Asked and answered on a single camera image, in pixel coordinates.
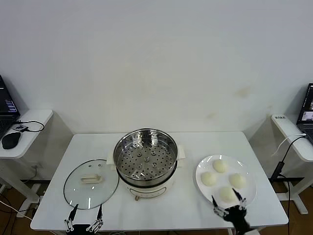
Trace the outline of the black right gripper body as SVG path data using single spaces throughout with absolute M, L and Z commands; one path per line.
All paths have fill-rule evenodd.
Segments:
M 239 205 L 225 209 L 228 212 L 224 216 L 225 221 L 231 222 L 237 231 L 249 231 L 250 225 L 245 220 L 246 208 Z

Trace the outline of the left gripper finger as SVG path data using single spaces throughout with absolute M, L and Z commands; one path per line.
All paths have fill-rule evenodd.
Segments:
M 76 215 L 78 209 L 78 204 L 75 205 L 74 209 L 70 212 L 68 219 L 64 220 L 65 226 L 66 226 L 66 231 L 67 232 L 72 232 L 74 231 L 74 227 L 73 227 L 73 221 Z
M 104 222 L 102 219 L 102 204 L 101 204 L 99 206 L 96 220 L 89 227 L 86 228 L 86 231 L 87 232 L 98 232 L 103 224 L 104 224 Z

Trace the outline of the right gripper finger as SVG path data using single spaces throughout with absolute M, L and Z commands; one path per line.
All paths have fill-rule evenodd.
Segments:
M 235 193 L 237 199 L 239 200 L 239 210 L 246 210 L 246 198 L 243 198 L 238 191 L 232 188 L 233 192 Z
M 213 211 L 217 216 L 221 218 L 225 218 L 229 214 L 229 212 L 226 211 L 224 208 L 221 208 L 220 206 L 218 206 L 214 196 L 212 196 L 212 203 L 214 206 Z

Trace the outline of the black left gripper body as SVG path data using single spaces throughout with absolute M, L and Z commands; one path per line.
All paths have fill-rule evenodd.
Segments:
M 73 225 L 74 230 L 72 231 L 73 235 L 90 235 L 91 232 L 87 231 L 87 228 L 90 224 L 75 224 Z

